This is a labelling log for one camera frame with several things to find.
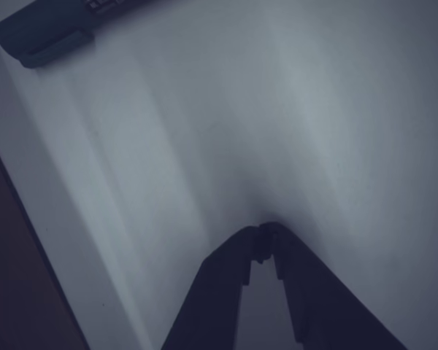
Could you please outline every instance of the black plastic piece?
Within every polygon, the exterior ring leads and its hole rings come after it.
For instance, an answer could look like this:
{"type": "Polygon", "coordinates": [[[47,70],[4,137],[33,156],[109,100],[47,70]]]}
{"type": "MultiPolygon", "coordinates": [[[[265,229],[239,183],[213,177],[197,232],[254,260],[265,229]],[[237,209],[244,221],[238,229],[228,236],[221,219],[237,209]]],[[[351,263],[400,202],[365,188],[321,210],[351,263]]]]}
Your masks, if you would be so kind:
{"type": "Polygon", "coordinates": [[[93,29],[152,0],[36,0],[0,22],[0,45],[26,68],[93,40],[93,29]]]}
{"type": "Polygon", "coordinates": [[[247,227],[201,265],[163,350],[232,350],[252,260],[274,256],[295,339],[305,350],[406,348],[289,229],[247,227]]]}

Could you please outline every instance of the dark object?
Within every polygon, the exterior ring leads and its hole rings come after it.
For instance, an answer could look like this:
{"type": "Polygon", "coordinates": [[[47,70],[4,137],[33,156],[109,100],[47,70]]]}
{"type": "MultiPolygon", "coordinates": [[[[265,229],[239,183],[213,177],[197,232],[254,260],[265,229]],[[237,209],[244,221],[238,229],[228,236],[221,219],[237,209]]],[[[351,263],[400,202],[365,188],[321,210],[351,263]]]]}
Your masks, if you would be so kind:
{"type": "Polygon", "coordinates": [[[0,22],[0,45],[26,68],[93,40],[92,30],[148,0],[36,0],[0,22]]]}
{"type": "Polygon", "coordinates": [[[18,349],[89,347],[0,159],[0,350],[18,349]]]}
{"type": "Polygon", "coordinates": [[[201,265],[163,350],[232,350],[251,261],[274,256],[293,333],[305,350],[405,350],[352,292],[286,227],[247,227],[201,265]]]}

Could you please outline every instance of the brown wall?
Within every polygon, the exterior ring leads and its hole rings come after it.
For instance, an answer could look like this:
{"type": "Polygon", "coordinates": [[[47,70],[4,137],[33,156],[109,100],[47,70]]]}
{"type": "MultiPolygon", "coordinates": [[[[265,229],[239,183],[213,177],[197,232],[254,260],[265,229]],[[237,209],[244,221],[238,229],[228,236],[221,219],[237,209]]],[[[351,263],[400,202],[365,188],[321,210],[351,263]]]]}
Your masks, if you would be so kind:
{"type": "Polygon", "coordinates": [[[87,349],[1,164],[0,349],[87,349]]]}

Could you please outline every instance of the white wall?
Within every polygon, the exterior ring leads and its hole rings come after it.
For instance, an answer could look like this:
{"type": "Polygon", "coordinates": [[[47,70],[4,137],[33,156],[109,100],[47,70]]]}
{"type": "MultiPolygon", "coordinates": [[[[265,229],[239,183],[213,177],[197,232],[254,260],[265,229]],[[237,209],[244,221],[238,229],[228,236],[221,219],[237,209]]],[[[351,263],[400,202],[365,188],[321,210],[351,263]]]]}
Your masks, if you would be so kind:
{"type": "Polygon", "coordinates": [[[438,0],[179,0],[45,69],[2,55],[0,154],[92,349],[159,349],[268,219],[438,349],[438,0]]]}

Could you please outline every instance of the wall-mounted device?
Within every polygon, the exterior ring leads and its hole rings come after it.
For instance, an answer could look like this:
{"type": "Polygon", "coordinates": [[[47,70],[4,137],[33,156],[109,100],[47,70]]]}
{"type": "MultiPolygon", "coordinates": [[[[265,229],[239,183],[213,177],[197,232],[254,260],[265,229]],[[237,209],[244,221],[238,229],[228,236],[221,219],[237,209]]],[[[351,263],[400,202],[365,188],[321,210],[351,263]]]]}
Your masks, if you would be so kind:
{"type": "Polygon", "coordinates": [[[92,30],[148,0],[36,0],[0,22],[0,45],[26,68],[93,40],[92,30]]]}

